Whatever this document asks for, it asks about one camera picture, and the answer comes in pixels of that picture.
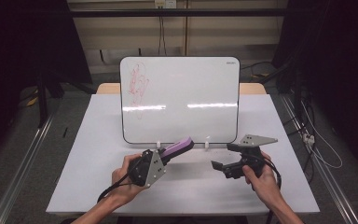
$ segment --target pink marker drawing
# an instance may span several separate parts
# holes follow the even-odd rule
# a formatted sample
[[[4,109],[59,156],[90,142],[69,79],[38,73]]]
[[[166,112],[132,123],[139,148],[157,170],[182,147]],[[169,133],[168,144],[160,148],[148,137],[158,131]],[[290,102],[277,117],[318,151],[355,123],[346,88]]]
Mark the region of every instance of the pink marker drawing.
[[[130,70],[129,94],[132,95],[131,105],[134,107],[142,106],[143,97],[149,83],[149,79],[146,78],[145,74],[145,65],[143,63],[135,63]],[[138,119],[141,119],[142,115],[142,110],[137,111]]]

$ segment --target black curtain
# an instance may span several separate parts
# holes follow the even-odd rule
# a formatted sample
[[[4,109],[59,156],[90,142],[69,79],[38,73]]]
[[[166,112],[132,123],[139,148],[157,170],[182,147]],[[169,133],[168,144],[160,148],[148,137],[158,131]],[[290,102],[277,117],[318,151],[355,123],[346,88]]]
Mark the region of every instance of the black curtain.
[[[43,68],[77,82],[91,83],[90,71],[73,19],[24,12],[69,11],[65,0],[0,1],[0,140],[13,118],[20,92],[36,85]]]
[[[318,103],[358,159],[358,3],[331,1],[303,70]]]

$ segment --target whiteboard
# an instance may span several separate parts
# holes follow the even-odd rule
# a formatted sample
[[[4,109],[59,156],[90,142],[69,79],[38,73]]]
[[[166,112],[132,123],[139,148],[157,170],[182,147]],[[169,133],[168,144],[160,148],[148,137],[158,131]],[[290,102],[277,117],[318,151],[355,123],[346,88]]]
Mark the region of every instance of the whiteboard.
[[[240,62],[233,57],[127,57],[120,62],[124,140],[230,143],[237,137]]]

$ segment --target table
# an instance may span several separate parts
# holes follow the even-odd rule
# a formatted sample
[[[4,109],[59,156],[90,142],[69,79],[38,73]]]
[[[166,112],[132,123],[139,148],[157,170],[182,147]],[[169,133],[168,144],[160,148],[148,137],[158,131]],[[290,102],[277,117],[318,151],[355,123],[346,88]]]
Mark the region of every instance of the table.
[[[103,84],[91,97],[89,108],[77,133],[47,212],[57,215],[87,212],[100,193],[110,186],[111,172],[121,166],[127,154],[149,146],[133,146],[122,138],[120,97],[106,93]],[[250,85],[241,85],[242,89]],[[302,173],[274,104],[267,94],[242,94],[239,107],[238,140],[245,134],[277,138],[260,147],[267,152],[282,175],[282,195],[296,213],[319,212],[319,207]],[[209,149],[195,145],[167,165],[167,174],[131,203],[118,208],[116,216],[247,216],[266,214],[244,178],[226,179],[212,168],[239,161],[239,153],[221,145]]]
[[[97,94],[120,94],[119,83],[103,83],[99,86]],[[267,94],[260,83],[240,83],[240,94]]]

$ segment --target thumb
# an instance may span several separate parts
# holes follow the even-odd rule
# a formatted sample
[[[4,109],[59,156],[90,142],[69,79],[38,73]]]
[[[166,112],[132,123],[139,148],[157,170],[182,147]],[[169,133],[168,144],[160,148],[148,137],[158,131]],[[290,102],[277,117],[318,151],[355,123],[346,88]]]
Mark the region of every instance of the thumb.
[[[248,165],[244,165],[242,167],[242,170],[245,176],[251,181],[252,184],[254,184],[258,180],[257,176],[255,176],[255,172]]]

